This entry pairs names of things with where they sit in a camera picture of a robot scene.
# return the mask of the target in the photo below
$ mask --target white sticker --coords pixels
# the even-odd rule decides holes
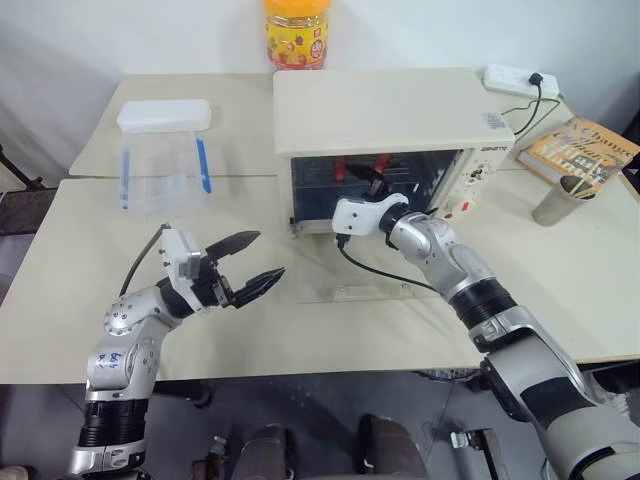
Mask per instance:
[[[487,125],[494,130],[496,128],[507,128],[499,113],[483,113],[482,117],[487,122]]]

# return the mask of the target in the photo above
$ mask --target gray floor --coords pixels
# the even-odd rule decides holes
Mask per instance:
[[[157,480],[186,480],[191,461],[206,454],[215,434],[230,438],[233,460],[243,440],[274,422],[293,431],[299,478],[352,473],[355,433],[365,413],[401,422],[419,445],[433,478],[490,478],[482,453],[449,446],[449,432],[457,428],[493,427],[503,439],[513,480],[539,478],[544,460],[531,426],[509,419],[490,393],[474,394],[411,372],[224,379],[211,384],[214,401],[203,410],[176,398],[151,399],[145,468]],[[0,461],[31,465],[40,479],[63,473],[82,424],[84,386],[4,388]]]

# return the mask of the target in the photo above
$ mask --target white wall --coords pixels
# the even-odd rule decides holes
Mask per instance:
[[[334,0],[327,68],[487,63],[558,77],[620,130],[640,102],[638,0]],[[122,73],[267,72],[260,0],[3,0],[0,142],[57,180]]]

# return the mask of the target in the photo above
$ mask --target book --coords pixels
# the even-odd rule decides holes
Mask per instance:
[[[635,155],[640,146],[591,120],[573,117],[557,130],[534,141],[518,154],[518,161],[550,183],[564,175],[584,177],[599,190]]]

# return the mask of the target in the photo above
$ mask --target orange jar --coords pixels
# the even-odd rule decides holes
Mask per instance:
[[[277,70],[319,70],[331,0],[264,0],[267,55]]]

